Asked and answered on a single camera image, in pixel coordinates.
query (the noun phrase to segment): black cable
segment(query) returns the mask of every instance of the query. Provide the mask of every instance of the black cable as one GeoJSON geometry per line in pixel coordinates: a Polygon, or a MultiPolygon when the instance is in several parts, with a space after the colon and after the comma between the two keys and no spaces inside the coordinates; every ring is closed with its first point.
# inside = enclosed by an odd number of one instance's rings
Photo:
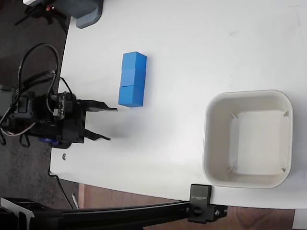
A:
{"type": "MultiPolygon", "coordinates": [[[[56,59],[56,69],[54,71],[54,80],[53,82],[51,83],[51,86],[50,88],[53,88],[54,86],[54,81],[55,81],[55,78],[57,77],[58,75],[58,70],[59,70],[59,54],[57,52],[57,50],[55,49],[54,46],[50,45],[50,44],[47,44],[47,43],[40,43],[34,47],[32,47],[31,49],[28,50],[28,52],[26,52],[25,56],[23,57],[20,65],[19,65],[19,69],[18,69],[18,89],[19,89],[19,93],[18,93],[18,97],[17,97],[17,101],[19,100],[21,94],[22,94],[22,82],[21,82],[21,74],[22,74],[22,71],[23,71],[23,68],[24,68],[24,63],[25,61],[28,59],[28,57],[35,51],[43,48],[43,47],[47,47],[49,48],[52,53],[54,54],[54,57],[56,59]]],[[[47,93],[47,97],[49,96],[49,93],[51,91],[51,89],[49,88],[48,90],[48,93],[47,93]]]]}
{"type": "Polygon", "coordinates": [[[57,182],[58,182],[58,184],[59,184],[59,188],[61,189],[61,192],[62,192],[62,194],[63,194],[65,200],[67,201],[67,203],[68,203],[68,205],[71,207],[71,209],[73,209],[73,207],[72,207],[72,205],[71,205],[69,199],[67,198],[67,196],[66,196],[66,194],[65,194],[65,192],[64,192],[64,189],[63,189],[63,187],[62,187],[61,181],[59,180],[59,177],[58,177],[57,175],[55,175],[55,174],[51,174],[50,166],[51,166],[51,155],[50,155],[50,163],[49,163],[49,169],[48,169],[48,176],[54,177],[54,178],[57,179],[57,182]]]}
{"type": "Polygon", "coordinates": [[[49,96],[50,92],[51,92],[51,89],[53,88],[54,86],[54,82],[55,82],[55,79],[58,75],[58,70],[59,70],[59,55],[58,55],[58,52],[57,50],[55,49],[55,47],[53,47],[52,45],[49,45],[49,44],[46,44],[46,43],[40,43],[34,47],[32,47],[30,50],[28,50],[25,54],[25,56],[23,57],[20,65],[19,65],[19,68],[18,68],[18,89],[16,89],[15,93],[14,93],[14,96],[13,96],[13,99],[12,99],[12,103],[10,105],[10,107],[8,108],[8,110],[6,111],[6,113],[4,114],[4,116],[1,118],[0,120],[0,127],[3,123],[3,121],[9,116],[9,114],[12,112],[12,110],[15,108],[15,106],[17,105],[18,101],[19,101],[19,98],[20,96],[22,95],[23,93],[23,86],[22,86],[22,81],[21,81],[21,74],[22,74],[22,71],[23,71],[23,68],[24,68],[24,63],[25,61],[28,59],[28,57],[35,51],[37,51],[38,49],[40,48],[43,48],[43,47],[47,47],[49,48],[52,53],[54,54],[55,56],[55,59],[56,59],[56,70],[53,72],[54,73],[54,76],[53,76],[53,80],[52,80],[52,83],[51,83],[51,86],[48,90],[48,93],[47,93],[47,97],[49,96]]]}
{"type": "Polygon", "coordinates": [[[71,91],[71,89],[69,88],[67,82],[65,81],[64,78],[60,78],[60,79],[61,79],[61,80],[64,82],[64,84],[66,85],[67,89],[69,90],[69,93],[71,94],[71,99],[73,100],[73,94],[72,94],[72,91],[71,91]]]}

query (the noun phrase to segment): black clamp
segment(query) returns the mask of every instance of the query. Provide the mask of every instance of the black clamp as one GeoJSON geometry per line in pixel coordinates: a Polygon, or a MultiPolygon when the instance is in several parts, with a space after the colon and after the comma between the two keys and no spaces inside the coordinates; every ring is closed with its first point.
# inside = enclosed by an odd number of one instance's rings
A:
{"type": "Polygon", "coordinates": [[[210,185],[192,184],[190,190],[190,202],[188,221],[205,224],[214,222],[227,216],[227,206],[211,205],[210,185]]]}

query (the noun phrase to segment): gray object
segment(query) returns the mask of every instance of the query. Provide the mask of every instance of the gray object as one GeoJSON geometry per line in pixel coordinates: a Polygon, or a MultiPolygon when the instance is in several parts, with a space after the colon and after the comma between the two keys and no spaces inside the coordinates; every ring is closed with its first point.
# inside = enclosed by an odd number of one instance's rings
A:
{"type": "Polygon", "coordinates": [[[104,3],[103,0],[56,0],[51,4],[48,2],[48,0],[36,0],[30,6],[39,3],[54,6],[63,14],[76,18],[76,26],[80,29],[93,25],[100,19],[104,3]]]}

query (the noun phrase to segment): stacked blue cubes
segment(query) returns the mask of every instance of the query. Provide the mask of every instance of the stacked blue cubes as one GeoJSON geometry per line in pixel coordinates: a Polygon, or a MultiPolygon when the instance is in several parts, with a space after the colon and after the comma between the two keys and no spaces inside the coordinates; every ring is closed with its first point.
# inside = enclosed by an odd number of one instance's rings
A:
{"type": "Polygon", "coordinates": [[[147,57],[138,52],[124,54],[118,104],[143,106],[147,57]]]}

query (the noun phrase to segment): wire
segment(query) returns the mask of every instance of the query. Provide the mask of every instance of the wire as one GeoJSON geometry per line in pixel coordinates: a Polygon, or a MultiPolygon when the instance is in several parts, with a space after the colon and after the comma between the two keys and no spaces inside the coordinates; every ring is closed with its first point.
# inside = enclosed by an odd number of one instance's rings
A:
{"type": "Polygon", "coordinates": [[[72,91],[71,91],[71,89],[69,88],[67,82],[65,81],[64,78],[60,78],[60,79],[61,79],[61,80],[64,82],[64,84],[66,85],[67,89],[69,90],[69,93],[71,94],[71,99],[73,100],[73,94],[72,94],[72,91]]]}
{"type": "MultiPolygon", "coordinates": [[[[66,87],[67,87],[67,89],[69,90],[69,93],[70,93],[70,95],[71,95],[71,99],[73,100],[73,94],[72,94],[72,91],[71,91],[71,89],[69,88],[67,82],[66,82],[65,79],[62,78],[62,77],[60,77],[60,79],[61,79],[61,80],[64,82],[64,84],[66,85],[66,87]]],[[[47,97],[46,103],[47,103],[47,108],[48,108],[48,110],[53,114],[53,111],[52,111],[52,109],[50,108],[50,105],[49,105],[48,97],[47,97]]]]}
{"type": "Polygon", "coordinates": [[[58,70],[59,70],[59,54],[58,54],[58,52],[57,52],[57,50],[55,49],[54,46],[52,46],[52,45],[50,45],[50,44],[47,44],[47,43],[40,43],[40,44],[38,44],[38,45],[32,47],[31,49],[29,49],[28,52],[26,52],[24,58],[22,59],[20,65],[19,65],[19,69],[18,69],[18,89],[19,89],[19,93],[18,93],[18,96],[17,96],[17,101],[19,100],[19,98],[20,98],[20,96],[21,96],[21,94],[22,94],[21,74],[22,74],[22,71],[23,71],[23,68],[24,68],[24,63],[25,63],[25,61],[28,59],[28,57],[29,57],[32,53],[34,53],[35,51],[37,51],[37,50],[39,50],[39,49],[41,49],[41,48],[43,48],[43,47],[49,48],[49,49],[52,51],[52,53],[53,53],[53,55],[54,55],[54,57],[55,57],[55,59],[56,59],[56,69],[55,69],[55,71],[54,71],[54,79],[53,79],[53,81],[52,81],[52,83],[51,83],[51,85],[50,85],[50,88],[49,88],[49,90],[48,90],[48,93],[47,93],[47,97],[49,97],[49,94],[50,94],[50,92],[51,92],[51,89],[52,89],[53,86],[54,86],[55,79],[56,79],[56,77],[57,77],[57,75],[58,75],[58,70]]]}
{"type": "Polygon", "coordinates": [[[15,136],[19,136],[19,135],[25,133],[26,131],[31,129],[34,125],[35,125],[35,123],[32,123],[28,128],[26,128],[25,130],[21,131],[20,133],[16,133],[16,134],[14,134],[10,131],[7,131],[7,130],[3,130],[3,128],[0,128],[0,129],[1,129],[2,133],[4,133],[5,135],[10,136],[10,137],[15,137],[15,136]]]}
{"type": "Polygon", "coordinates": [[[66,196],[66,194],[65,194],[65,191],[64,191],[64,189],[63,189],[63,187],[62,187],[62,184],[61,184],[61,181],[59,180],[59,177],[58,177],[57,175],[51,173],[50,167],[51,167],[51,155],[50,155],[50,163],[49,163],[49,169],[48,169],[48,176],[54,177],[54,178],[57,179],[57,182],[58,182],[58,184],[59,184],[59,188],[61,189],[61,192],[62,192],[62,194],[63,194],[65,200],[67,201],[69,207],[70,207],[71,209],[73,209],[73,207],[72,207],[72,205],[71,205],[69,199],[67,198],[67,196],[66,196]]]}

